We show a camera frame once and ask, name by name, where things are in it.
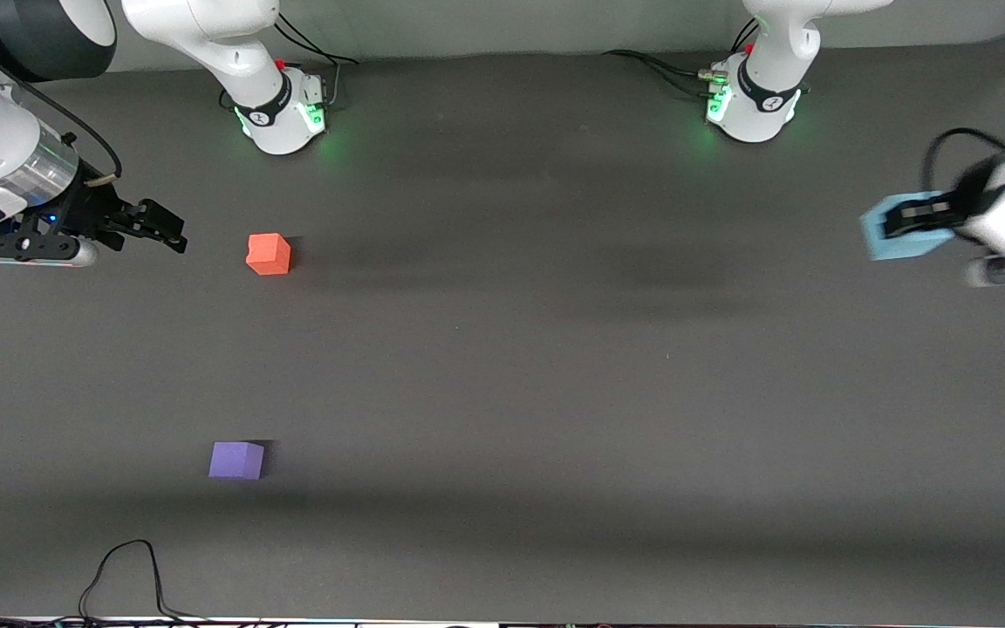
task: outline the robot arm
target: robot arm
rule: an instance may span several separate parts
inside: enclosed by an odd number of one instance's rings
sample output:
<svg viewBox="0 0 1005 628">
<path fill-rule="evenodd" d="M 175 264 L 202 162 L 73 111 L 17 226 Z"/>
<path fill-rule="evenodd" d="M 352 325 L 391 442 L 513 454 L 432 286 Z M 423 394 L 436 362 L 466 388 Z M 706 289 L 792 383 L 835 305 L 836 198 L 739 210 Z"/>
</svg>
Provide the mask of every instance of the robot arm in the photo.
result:
<svg viewBox="0 0 1005 628">
<path fill-rule="evenodd" d="M 86 266 L 96 256 L 90 240 L 120 250 L 125 235 L 183 253 L 180 218 L 149 199 L 121 200 L 117 172 L 100 175 L 71 148 L 73 136 L 13 99 L 25 79 L 102 74 L 115 46 L 103 0 L 0 0 L 0 262 Z"/>
<path fill-rule="evenodd" d="M 761 31 L 750 52 L 713 63 L 729 83 L 718 87 L 707 120 L 731 138 L 765 142 L 793 119 L 802 78 L 821 50 L 823 16 L 871 11 L 893 0 L 743 0 Z"/>
<path fill-rule="evenodd" d="M 938 243 L 958 235 L 988 250 L 984 257 L 969 263 L 969 283 L 1002 285 L 1005 283 L 1005 143 L 980 131 L 954 129 L 934 142 L 927 162 L 932 163 L 943 141 L 960 135 L 984 140 L 1001 149 L 1001 154 L 962 172 L 949 192 L 927 192 L 910 198 L 894 196 L 892 202 L 868 212 L 864 220 L 869 223 L 866 225 L 869 249 L 877 259 L 913 257 L 928 253 Z M 898 245 L 922 239 L 934 243 L 911 254 L 877 254 L 895 248 L 907 250 Z"/>
<path fill-rule="evenodd" d="M 278 67 L 254 38 L 278 19 L 278 0 L 123 0 L 123 11 L 140 35 L 208 68 L 262 151 L 291 154 L 324 132 L 321 78 Z"/>
</svg>

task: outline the cable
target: cable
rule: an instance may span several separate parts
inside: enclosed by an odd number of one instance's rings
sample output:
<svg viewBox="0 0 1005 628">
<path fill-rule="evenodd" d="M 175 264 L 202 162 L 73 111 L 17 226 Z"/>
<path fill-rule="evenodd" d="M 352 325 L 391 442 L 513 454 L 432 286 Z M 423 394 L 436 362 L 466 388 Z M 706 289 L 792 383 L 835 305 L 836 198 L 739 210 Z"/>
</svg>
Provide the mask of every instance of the cable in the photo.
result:
<svg viewBox="0 0 1005 628">
<path fill-rule="evenodd" d="M 970 129 L 966 127 L 949 129 L 949 131 L 946 131 L 940 136 L 934 138 L 933 142 L 929 144 L 929 148 L 926 150 L 925 160 L 922 162 L 922 191 L 930 191 L 934 189 L 934 167 L 937 161 L 937 154 L 941 152 L 942 144 L 945 144 L 945 141 L 953 138 L 953 136 L 972 136 L 972 138 L 981 140 L 982 142 L 997 148 L 1005 154 L 1005 142 L 996 138 L 996 136 L 991 136 L 989 133 L 984 133 L 978 129 Z"/>
<path fill-rule="evenodd" d="M 99 136 L 98 131 L 91 129 L 90 125 L 79 119 L 79 116 L 73 115 L 72 112 L 67 111 L 63 104 L 56 102 L 56 100 L 53 100 L 50 96 L 45 95 L 41 90 L 39 90 L 39 88 L 33 87 L 32 84 L 25 82 L 23 79 L 17 78 L 17 76 L 15 76 L 15 74 L 13 74 L 13 72 L 7 67 L 3 66 L 2 63 L 0 63 L 0 71 L 10 78 L 10 80 L 16 82 L 17 86 L 29 91 L 32 95 L 36 96 L 36 99 L 41 100 L 41 102 L 44 102 L 45 104 L 49 104 L 49 107 L 55 110 L 56 113 L 59 113 L 60 116 L 64 116 L 64 118 L 70 120 L 76 127 L 79 127 L 86 132 L 88 136 L 91 136 L 91 139 L 94 139 L 95 142 L 103 147 L 104 151 L 108 152 L 108 156 L 111 158 L 112 163 L 115 164 L 115 172 L 112 172 L 111 175 L 104 175 L 96 179 L 90 179 L 83 183 L 84 186 L 87 186 L 88 188 L 107 186 L 108 183 L 112 183 L 116 179 L 119 179 L 120 176 L 123 176 L 123 160 L 119 159 L 119 154 L 116 153 L 116 149 L 112 148 L 111 144 L 108 143 L 108 140 L 105 140 L 103 136 Z"/>
<path fill-rule="evenodd" d="M 731 51 L 735 52 L 739 49 L 739 46 L 743 46 L 743 42 L 751 38 L 755 31 L 758 30 L 758 20 L 755 17 L 751 17 L 751 20 L 743 24 L 743 28 L 739 29 L 738 35 L 735 36 L 735 43 L 731 44 Z"/>
<path fill-rule="evenodd" d="M 305 36 L 304 32 L 296 29 L 296 27 L 294 27 L 294 25 L 290 23 L 289 17 L 282 15 L 282 13 L 278 13 L 278 16 L 281 17 L 281 21 L 284 24 L 286 24 L 291 31 L 296 33 L 296 36 L 299 36 L 304 40 L 304 43 L 300 43 L 300 41 L 295 40 L 293 36 L 289 35 L 289 33 L 284 31 L 284 29 L 281 27 L 281 24 L 275 23 L 274 30 L 278 31 L 279 35 L 284 36 L 284 38 L 286 38 L 286 40 L 288 40 L 294 46 L 303 48 L 304 50 L 308 50 L 310 52 L 318 53 L 318 55 L 324 56 L 324 58 L 328 59 L 328 62 L 334 64 L 334 66 L 338 66 L 338 64 L 340 64 L 340 61 L 347 61 L 348 63 L 359 64 L 359 61 L 351 58 L 351 56 L 333 55 L 333 53 L 331 52 L 325 52 L 323 48 L 318 46 L 318 44 L 313 43 L 312 39 L 308 38 L 308 36 Z"/>
<path fill-rule="evenodd" d="M 687 88 L 684 86 L 684 84 L 677 82 L 677 80 L 674 80 L 673 76 L 665 74 L 665 72 L 667 71 L 677 76 L 695 76 L 697 72 L 682 69 L 677 66 L 672 66 L 672 64 L 666 63 L 665 61 L 658 59 L 656 56 L 646 55 L 646 53 L 638 52 L 636 50 L 625 50 L 625 49 L 607 50 L 606 52 L 604 52 L 604 55 L 629 56 L 631 59 L 638 59 L 639 61 L 642 61 L 642 64 L 644 64 L 647 68 L 652 69 L 655 72 L 655 74 L 661 76 L 662 80 L 669 83 L 674 89 L 677 89 L 677 91 L 682 92 L 682 94 L 697 95 L 697 96 L 709 95 L 706 94 L 705 91 L 697 91 L 694 89 Z"/>
<path fill-rule="evenodd" d="M 269 624 L 258 620 L 185 620 L 185 619 L 103 619 L 98 617 L 60 617 L 48 621 L 29 621 L 13 617 L 0 617 L 0 628 L 286 628 L 287 625 L 312 625 L 322 628 L 321 621 L 300 620 L 291 624 Z"/>
<path fill-rule="evenodd" d="M 665 71 L 672 72 L 672 74 L 679 76 L 692 76 L 695 78 L 697 72 L 691 69 L 679 68 L 674 66 L 674 64 L 667 63 L 661 59 L 658 59 L 654 55 L 646 55 L 645 52 L 638 52 L 637 50 L 627 50 L 626 48 L 616 48 L 614 50 L 607 50 L 604 55 L 612 56 L 629 56 L 631 59 L 638 59 L 642 63 L 653 63 L 655 66 L 664 69 Z"/>
<path fill-rule="evenodd" d="M 300 41 L 296 41 L 295 39 L 292 38 L 291 35 L 289 35 L 289 33 L 284 31 L 284 29 L 281 27 L 281 24 L 278 23 L 274 24 L 274 30 L 278 31 L 281 36 L 284 36 L 284 38 L 286 38 L 291 44 L 294 44 L 294 46 L 303 50 L 308 50 L 310 52 L 318 53 L 318 55 L 324 56 L 325 59 L 328 59 L 329 63 L 334 64 L 334 66 L 339 66 L 340 61 L 336 60 L 335 56 L 330 55 L 330 53 L 328 52 L 322 52 L 317 48 L 308 46 L 308 44 L 306 43 L 300 43 Z"/>
<path fill-rule="evenodd" d="M 76 601 L 76 615 L 78 615 L 79 617 L 83 617 L 84 619 L 88 617 L 87 615 L 88 597 L 91 596 L 91 590 L 95 589 L 95 585 L 99 584 L 99 579 L 103 578 L 103 568 L 107 567 L 108 560 L 111 559 L 112 554 L 119 552 L 119 550 L 122 550 L 123 548 L 125 548 L 125 546 L 133 546 L 135 544 L 143 544 L 144 546 L 147 547 L 148 552 L 150 552 L 150 564 L 151 567 L 153 568 L 153 576 L 155 576 L 155 605 L 157 607 L 157 612 L 160 612 L 161 615 L 164 615 L 165 617 L 169 617 L 176 621 L 182 621 L 180 616 L 199 617 L 196 615 L 192 615 L 192 613 L 176 611 L 175 609 L 170 607 L 170 605 L 165 604 L 165 595 L 164 592 L 162 592 L 161 588 L 161 572 L 159 569 L 157 569 L 157 556 L 155 552 L 153 552 L 153 545 L 150 544 L 150 541 L 147 541 L 145 539 L 135 539 L 133 541 L 127 541 L 125 542 L 125 544 L 120 544 L 115 546 L 115 548 L 109 549 L 108 553 L 104 554 L 103 560 L 99 561 L 99 567 L 95 569 L 95 577 L 91 579 L 91 582 L 90 584 L 87 585 L 87 588 L 83 589 L 83 592 L 80 593 L 79 600 Z"/>
<path fill-rule="evenodd" d="M 308 36 L 305 36 L 304 32 L 299 31 L 298 28 L 294 27 L 291 21 L 289 21 L 289 17 L 284 16 L 284 13 L 278 12 L 278 17 L 281 17 L 281 21 L 289 27 L 289 30 L 295 32 L 296 36 L 299 36 L 301 39 L 305 40 L 305 43 L 310 44 L 310 46 L 313 47 L 313 50 L 318 52 L 319 55 L 328 56 L 328 58 L 330 59 L 340 59 L 342 61 L 347 61 L 348 63 L 360 64 L 358 60 L 351 58 L 351 56 L 332 55 L 332 53 L 330 52 L 325 52 L 324 50 L 321 49 L 320 46 L 318 46 L 318 44 L 313 43 L 312 39 L 308 38 Z"/>
<path fill-rule="evenodd" d="M 338 64 L 336 66 L 336 77 L 332 79 L 332 96 L 328 98 L 328 102 L 325 102 L 325 107 L 331 108 L 332 104 L 336 103 L 336 98 L 340 96 L 340 70 L 344 69 L 344 66 Z"/>
</svg>

